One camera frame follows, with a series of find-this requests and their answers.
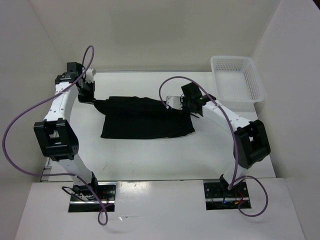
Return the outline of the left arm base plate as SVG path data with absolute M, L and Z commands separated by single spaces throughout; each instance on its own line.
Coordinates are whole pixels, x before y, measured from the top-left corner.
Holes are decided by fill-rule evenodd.
M 116 186 L 115 182 L 101 182 L 96 186 L 96 194 L 107 212 L 115 211 Z M 74 185 L 73 187 L 63 186 L 62 189 L 70 196 L 69 213 L 99 213 L 102 210 L 97 198 L 86 188 L 81 191 Z

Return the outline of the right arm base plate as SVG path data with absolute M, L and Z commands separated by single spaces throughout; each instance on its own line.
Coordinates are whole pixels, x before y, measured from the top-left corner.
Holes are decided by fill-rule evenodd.
M 235 189 L 223 191 L 218 179 L 203 182 L 206 210 L 251 209 L 247 184 L 242 181 Z

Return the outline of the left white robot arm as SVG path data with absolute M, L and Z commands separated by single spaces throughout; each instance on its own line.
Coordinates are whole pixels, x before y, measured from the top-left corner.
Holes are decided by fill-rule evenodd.
M 58 163 L 73 180 L 71 195 L 80 201 L 92 201 L 100 194 L 97 178 L 79 156 L 79 140 L 70 125 L 75 100 L 92 104 L 95 101 L 96 70 L 85 70 L 77 62 L 67 63 L 67 71 L 54 81 L 56 98 L 44 117 L 33 130 L 42 154 Z

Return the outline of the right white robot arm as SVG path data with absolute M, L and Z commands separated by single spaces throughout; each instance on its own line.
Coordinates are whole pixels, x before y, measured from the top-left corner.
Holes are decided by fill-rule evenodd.
M 203 95 L 196 83 L 191 82 L 181 89 L 183 107 L 213 121 L 231 134 L 235 164 L 219 178 L 220 193 L 230 197 L 237 191 L 248 169 L 271 153 L 265 126 L 258 119 L 251 121 L 238 115 L 211 94 Z

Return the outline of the black shorts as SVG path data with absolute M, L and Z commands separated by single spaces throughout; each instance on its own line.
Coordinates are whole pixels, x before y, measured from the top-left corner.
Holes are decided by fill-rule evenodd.
M 137 96 L 111 96 L 96 100 L 105 116 L 101 138 L 151 140 L 179 138 L 195 132 L 190 113 L 167 109 L 159 100 Z

